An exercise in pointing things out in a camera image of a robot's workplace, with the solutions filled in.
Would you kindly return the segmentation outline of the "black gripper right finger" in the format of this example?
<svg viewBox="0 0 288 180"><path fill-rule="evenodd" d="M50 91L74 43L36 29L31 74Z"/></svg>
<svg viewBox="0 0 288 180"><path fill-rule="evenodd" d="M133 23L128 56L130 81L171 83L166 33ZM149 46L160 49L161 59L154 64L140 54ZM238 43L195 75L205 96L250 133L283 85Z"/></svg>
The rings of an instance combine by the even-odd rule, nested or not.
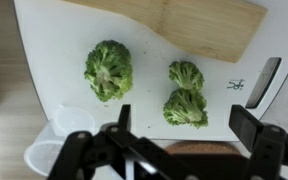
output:
<svg viewBox="0 0 288 180"><path fill-rule="evenodd" d="M231 107L229 127L244 147L252 152L263 124L241 105Z"/></svg>

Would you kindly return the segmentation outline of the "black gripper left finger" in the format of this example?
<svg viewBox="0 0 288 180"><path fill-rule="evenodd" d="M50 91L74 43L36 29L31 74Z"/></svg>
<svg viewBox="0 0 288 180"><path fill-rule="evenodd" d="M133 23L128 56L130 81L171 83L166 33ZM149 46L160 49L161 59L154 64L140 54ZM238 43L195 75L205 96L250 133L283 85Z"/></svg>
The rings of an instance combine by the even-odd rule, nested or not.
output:
<svg viewBox="0 0 288 180"><path fill-rule="evenodd" d="M122 106L118 119L118 124L126 130L131 129L131 106L129 104L125 104Z"/></svg>

